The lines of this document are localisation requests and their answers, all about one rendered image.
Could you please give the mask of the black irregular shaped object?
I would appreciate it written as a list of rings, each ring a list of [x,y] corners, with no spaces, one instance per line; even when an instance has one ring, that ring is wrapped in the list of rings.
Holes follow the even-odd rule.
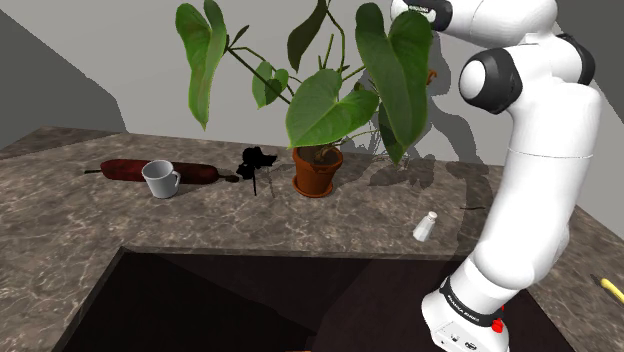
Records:
[[[244,180],[252,179],[254,194],[257,194],[255,171],[262,167],[271,167],[276,160],[276,155],[265,155],[259,146],[248,147],[242,153],[242,163],[236,173]]]

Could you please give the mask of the grey mug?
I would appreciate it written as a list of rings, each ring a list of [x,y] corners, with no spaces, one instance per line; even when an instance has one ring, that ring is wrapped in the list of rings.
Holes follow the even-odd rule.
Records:
[[[154,197],[167,199],[178,192],[181,175],[174,170],[170,161],[150,161],[142,168],[141,173]]]

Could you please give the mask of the dark red elongated object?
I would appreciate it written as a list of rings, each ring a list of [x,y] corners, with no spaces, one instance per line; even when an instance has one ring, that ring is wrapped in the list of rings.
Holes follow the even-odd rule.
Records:
[[[100,164],[97,170],[85,170],[85,174],[101,172],[111,180],[144,182],[142,169],[149,160],[138,159],[111,159]],[[208,164],[173,162],[173,168],[181,175],[181,184],[205,185],[225,179],[227,182],[236,183],[239,177],[236,175],[220,175],[218,170]]]

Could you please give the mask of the yellow pen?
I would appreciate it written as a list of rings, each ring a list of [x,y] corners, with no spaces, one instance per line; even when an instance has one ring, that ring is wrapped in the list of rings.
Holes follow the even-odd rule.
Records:
[[[601,287],[603,290],[609,292],[618,302],[624,304],[624,293],[619,288],[617,288],[610,280],[606,278],[599,278],[594,274],[591,274],[590,278],[595,282],[596,285]]]

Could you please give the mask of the white salt shaker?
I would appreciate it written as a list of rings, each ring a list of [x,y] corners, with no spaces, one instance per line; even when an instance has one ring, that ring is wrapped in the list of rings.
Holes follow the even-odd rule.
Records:
[[[426,241],[436,224],[436,220],[437,213],[434,211],[429,211],[414,228],[413,237],[420,242]]]

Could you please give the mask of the potted plant in terracotta pot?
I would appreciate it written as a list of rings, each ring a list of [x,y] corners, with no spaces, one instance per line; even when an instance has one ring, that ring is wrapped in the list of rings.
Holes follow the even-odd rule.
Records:
[[[183,3],[175,13],[191,75],[188,106],[201,126],[209,120],[211,87],[224,54],[239,52],[229,37],[223,13],[215,0],[203,8]],[[389,27],[373,2],[356,11],[355,38],[369,88],[340,94],[348,80],[344,64],[332,69],[318,60],[317,72],[300,82],[287,99],[286,131],[295,162],[292,183],[300,194],[318,198],[333,189],[333,177],[343,163],[339,146],[371,118],[394,164],[423,132],[427,120],[427,86],[434,77],[428,65],[432,30],[414,5],[399,5]]]

